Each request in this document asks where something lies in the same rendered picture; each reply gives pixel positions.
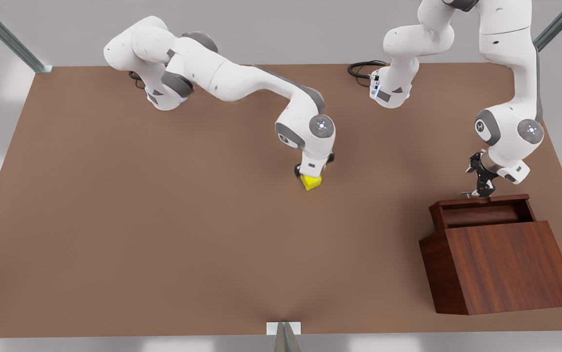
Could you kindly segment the brown wooden drawer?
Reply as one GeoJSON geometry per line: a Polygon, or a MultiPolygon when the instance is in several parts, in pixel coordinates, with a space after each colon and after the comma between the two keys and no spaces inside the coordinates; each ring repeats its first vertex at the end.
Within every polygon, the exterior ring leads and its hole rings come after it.
{"type": "Polygon", "coordinates": [[[429,207],[436,231],[503,223],[535,222],[528,194],[443,200],[429,207]]]}

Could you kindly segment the brown wooden cabinet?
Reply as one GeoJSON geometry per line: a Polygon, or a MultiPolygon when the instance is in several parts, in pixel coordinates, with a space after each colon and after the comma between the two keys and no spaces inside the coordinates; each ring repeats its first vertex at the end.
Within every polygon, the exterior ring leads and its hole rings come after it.
{"type": "Polygon", "coordinates": [[[437,313],[562,307],[562,254],[547,221],[445,229],[419,245],[437,313]]]}

